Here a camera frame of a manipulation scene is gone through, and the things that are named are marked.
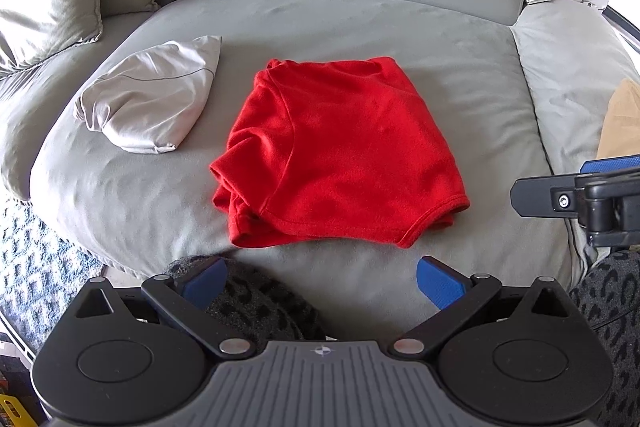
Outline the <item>red t-shirt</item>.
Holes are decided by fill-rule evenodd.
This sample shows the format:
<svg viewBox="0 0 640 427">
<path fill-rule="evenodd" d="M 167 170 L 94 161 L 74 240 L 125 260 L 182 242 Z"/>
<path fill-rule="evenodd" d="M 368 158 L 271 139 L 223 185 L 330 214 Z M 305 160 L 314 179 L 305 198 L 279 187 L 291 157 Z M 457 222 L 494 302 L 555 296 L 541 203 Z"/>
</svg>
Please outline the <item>red t-shirt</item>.
<svg viewBox="0 0 640 427">
<path fill-rule="evenodd" d="M 407 248 L 470 205 L 447 141 L 388 56 L 269 62 L 210 170 L 238 247 L 361 239 Z"/>
</svg>

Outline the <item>leopard print trouser leg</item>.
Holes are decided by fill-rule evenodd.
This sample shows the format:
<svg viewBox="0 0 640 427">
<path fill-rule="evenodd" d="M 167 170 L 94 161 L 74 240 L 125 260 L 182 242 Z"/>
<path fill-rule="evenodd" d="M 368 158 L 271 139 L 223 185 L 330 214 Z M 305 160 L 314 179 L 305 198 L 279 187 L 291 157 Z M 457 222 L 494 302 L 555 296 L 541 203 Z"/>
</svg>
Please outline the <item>leopard print trouser leg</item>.
<svg viewBox="0 0 640 427">
<path fill-rule="evenodd" d="M 172 262 L 166 273 L 180 277 L 208 258 L 226 262 L 224 290 L 206 313 L 231 326 L 262 350 L 271 340 L 326 341 L 319 312 L 291 288 L 245 263 L 219 257 L 194 256 Z"/>
</svg>

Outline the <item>grey side cushion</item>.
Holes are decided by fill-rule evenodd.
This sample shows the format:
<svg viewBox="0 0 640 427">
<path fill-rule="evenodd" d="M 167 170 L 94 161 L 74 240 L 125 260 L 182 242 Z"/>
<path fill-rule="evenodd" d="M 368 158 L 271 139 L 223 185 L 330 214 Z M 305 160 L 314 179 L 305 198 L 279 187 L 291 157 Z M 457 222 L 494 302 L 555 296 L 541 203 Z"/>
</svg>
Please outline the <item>grey side cushion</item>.
<svg viewBox="0 0 640 427">
<path fill-rule="evenodd" d="M 526 6 L 512 26 L 551 170 L 577 172 L 597 155 L 608 101 L 639 80 L 616 30 L 572 0 Z"/>
</svg>

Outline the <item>grey sofa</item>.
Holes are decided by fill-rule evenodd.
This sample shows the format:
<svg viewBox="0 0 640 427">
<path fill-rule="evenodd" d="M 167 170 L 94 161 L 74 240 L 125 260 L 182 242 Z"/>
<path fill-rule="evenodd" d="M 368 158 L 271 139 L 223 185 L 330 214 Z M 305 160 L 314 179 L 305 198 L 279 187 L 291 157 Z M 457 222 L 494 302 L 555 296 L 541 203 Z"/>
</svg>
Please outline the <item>grey sofa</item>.
<svg viewBox="0 0 640 427">
<path fill-rule="evenodd" d="M 525 219 L 515 180 L 552 172 L 512 26 L 525 0 L 156 0 L 153 11 L 102 16 L 101 37 L 1 75 L 1 190 L 27 202 L 58 236 L 135 277 L 193 256 L 254 265 L 334 327 L 398 329 L 426 301 L 416 265 L 433 256 L 506 285 L 584 276 L 584 233 Z M 74 116 L 77 95 L 127 56 L 168 41 L 222 39 L 203 113 L 170 153 L 133 154 Z M 246 248 L 230 242 L 210 166 L 273 60 L 393 58 L 454 155 L 470 205 L 412 246 L 315 239 Z"/>
</svg>

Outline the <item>blue white rug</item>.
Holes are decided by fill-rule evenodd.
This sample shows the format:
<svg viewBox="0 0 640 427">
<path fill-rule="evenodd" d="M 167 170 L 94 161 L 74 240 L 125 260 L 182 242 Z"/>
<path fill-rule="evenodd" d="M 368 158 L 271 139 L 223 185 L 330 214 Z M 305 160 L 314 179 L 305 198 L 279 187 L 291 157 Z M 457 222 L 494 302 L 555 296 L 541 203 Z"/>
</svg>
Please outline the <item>blue white rug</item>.
<svg viewBox="0 0 640 427">
<path fill-rule="evenodd" d="M 102 274 L 88 251 L 60 239 L 13 199 L 1 202 L 1 314 L 37 352 L 79 289 Z"/>
</svg>

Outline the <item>grey storage bag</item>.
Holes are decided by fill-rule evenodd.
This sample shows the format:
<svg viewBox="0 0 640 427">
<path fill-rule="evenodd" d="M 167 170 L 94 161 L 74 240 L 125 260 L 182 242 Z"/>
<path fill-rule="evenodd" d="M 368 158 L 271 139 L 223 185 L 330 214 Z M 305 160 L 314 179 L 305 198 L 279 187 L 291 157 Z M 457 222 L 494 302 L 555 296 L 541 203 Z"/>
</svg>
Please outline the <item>grey storage bag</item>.
<svg viewBox="0 0 640 427">
<path fill-rule="evenodd" d="M 127 153 L 170 153 L 203 113 L 221 47 L 201 36 L 131 54 L 77 95 L 74 116 Z"/>
</svg>

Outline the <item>black metal frame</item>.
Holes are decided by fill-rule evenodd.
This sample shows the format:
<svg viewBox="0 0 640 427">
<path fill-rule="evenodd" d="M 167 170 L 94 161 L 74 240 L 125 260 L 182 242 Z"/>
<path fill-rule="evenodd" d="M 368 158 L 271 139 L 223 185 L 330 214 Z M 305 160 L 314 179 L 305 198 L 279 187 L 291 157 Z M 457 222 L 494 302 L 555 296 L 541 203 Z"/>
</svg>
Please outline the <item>black metal frame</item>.
<svg viewBox="0 0 640 427">
<path fill-rule="evenodd" d="M 48 417 L 32 387 L 34 360 L 32 349 L 17 334 L 4 314 L 1 314 L 1 373 L 6 379 L 6 390 L 20 401 L 39 426 L 43 426 Z"/>
</svg>

